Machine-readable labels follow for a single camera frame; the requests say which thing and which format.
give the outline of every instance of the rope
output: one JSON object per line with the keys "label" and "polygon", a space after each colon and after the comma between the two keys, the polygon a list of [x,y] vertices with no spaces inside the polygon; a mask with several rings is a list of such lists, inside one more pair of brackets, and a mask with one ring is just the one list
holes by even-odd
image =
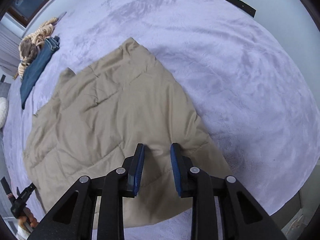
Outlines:
{"label": "rope", "polygon": [[22,79],[25,69],[36,58],[38,48],[41,50],[46,38],[49,38],[54,31],[54,24],[58,21],[57,17],[53,17],[49,21],[42,23],[39,28],[27,36],[25,36],[19,44],[20,64],[18,72],[14,75],[16,79],[19,75]]}

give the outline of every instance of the blue jeans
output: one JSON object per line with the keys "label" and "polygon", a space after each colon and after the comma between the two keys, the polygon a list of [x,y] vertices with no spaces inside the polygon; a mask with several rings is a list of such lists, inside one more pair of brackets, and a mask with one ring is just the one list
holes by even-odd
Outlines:
{"label": "blue jeans", "polygon": [[39,52],[35,60],[25,69],[20,87],[22,109],[24,109],[25,103],[33,86],[36,84],[45,66],[50,61],[53,53],[59,49],[59,44],[60,38],[58,36],[45,39],[44,47]]}

